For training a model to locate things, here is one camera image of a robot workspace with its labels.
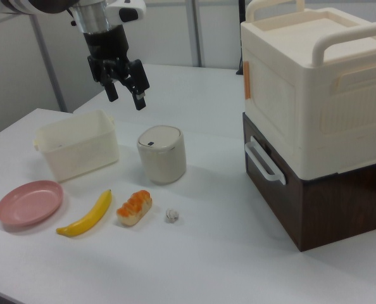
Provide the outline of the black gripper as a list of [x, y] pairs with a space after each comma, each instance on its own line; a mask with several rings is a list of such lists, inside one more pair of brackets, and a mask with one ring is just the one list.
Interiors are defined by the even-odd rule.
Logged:
[[122, 25], [111, 30], [84, 33], [90, 55], [87, 57], [92, 78], [100, 83], [110, 102], [118, 99], [113, 79], [118, 80], [132, 95], [136, 110], [146, 107], [145, 91], [150, 88], [141, 60], [129, 61], [128, 42]]

